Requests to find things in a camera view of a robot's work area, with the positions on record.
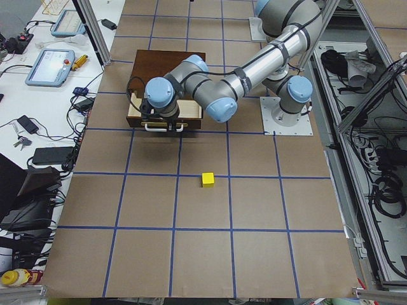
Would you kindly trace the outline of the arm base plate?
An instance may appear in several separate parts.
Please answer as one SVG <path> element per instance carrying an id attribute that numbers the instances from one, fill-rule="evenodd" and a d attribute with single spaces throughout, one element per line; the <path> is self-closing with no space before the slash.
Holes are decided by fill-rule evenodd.
<path id="1" fill-rule="evenodd" d="M 265 135 L 276 136 L 313 136 L 309 115 L 302 116 L 306 107 L 301 112 L 288 114 L 280 108 L 279 97 L 260 98 L 263 131 Z"/>
<path id="2" fill-rule="evenodd" d="M 266 42 L 266 34 L 262 28 L 262 20 L 258 17 L 249 17 L 249 29 L 251 33 L 251 41 Z"/>

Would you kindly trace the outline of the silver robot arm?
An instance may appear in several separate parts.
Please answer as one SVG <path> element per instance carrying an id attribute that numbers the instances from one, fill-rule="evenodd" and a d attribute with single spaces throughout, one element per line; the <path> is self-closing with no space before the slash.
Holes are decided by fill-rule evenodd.
<path id="1" fill-rule="evenodd" d="M 273 75 L 286 75 L 291 57 L 317 41 L 322 29 L 321 10 L 313 1 L 258 1 L 255 14 L 271 41 L 246 63 L 215 82 L 198 55 L 185 58 L 163 77 L 147 82 L 144 98 L 164 119 L 178 116 L 177 100 L 188 94 L 216 122 L 228 121 L 237 100 Z"/>

